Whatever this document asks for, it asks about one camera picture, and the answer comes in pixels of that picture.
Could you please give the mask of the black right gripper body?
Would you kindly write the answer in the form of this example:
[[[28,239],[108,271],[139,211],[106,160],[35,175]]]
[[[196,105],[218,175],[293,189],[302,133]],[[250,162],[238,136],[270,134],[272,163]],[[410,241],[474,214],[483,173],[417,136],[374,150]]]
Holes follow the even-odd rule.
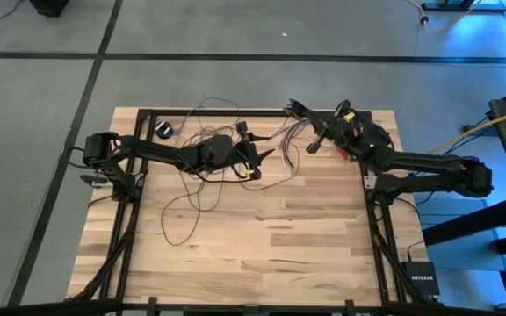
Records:
[[[360,116],[351,107],[349,100],[343,100],[325,120],[327,126],[315,131],[315,140],[308,145],[307,152],[315,154],[323,140],[332,142],[336,147],[347,151],[354,159],[367,159],[380,148],[389,148],[390,136],[381,126],[371,119]]]

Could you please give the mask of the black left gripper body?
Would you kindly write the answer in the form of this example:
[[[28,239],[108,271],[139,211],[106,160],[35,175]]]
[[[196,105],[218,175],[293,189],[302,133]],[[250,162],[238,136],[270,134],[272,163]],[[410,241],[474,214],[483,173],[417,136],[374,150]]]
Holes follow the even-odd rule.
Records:
[[[213,129],[211,137],[198,143],[199,165],[193,173],[205,180],[214,171],[232,169],[238,181],[259,180],[261,161],[253,135],[245,121]]]

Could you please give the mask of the blue round device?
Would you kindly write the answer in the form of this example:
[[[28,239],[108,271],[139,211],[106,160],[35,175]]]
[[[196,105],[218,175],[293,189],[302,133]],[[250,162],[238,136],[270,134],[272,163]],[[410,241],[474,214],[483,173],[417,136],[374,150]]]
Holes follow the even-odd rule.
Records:
[[[161,140],[167,140],[173,136],[174,130],[171,123],[160,121],[154,127],[155,135]]]

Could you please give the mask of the black stand base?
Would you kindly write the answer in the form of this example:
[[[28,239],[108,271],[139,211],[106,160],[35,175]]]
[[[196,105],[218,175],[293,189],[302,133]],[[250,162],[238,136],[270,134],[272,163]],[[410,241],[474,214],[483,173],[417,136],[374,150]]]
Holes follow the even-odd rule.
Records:
[[[466,12],[477,11],[487,13],[504,13],[506,7],[497,0],[495,3],[487,3],[487,0],[438,0],[420,4],[424,11],[453,11]]]

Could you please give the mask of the black Netgear network switch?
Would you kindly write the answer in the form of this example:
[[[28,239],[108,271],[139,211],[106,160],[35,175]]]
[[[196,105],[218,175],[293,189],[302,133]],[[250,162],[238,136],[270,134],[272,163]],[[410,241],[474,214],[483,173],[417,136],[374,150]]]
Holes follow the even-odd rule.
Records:
[[[408,274],[412,284],[423,294],[429,297],[438,297],[437,273],[432,262],[403,262],[402,267]]]

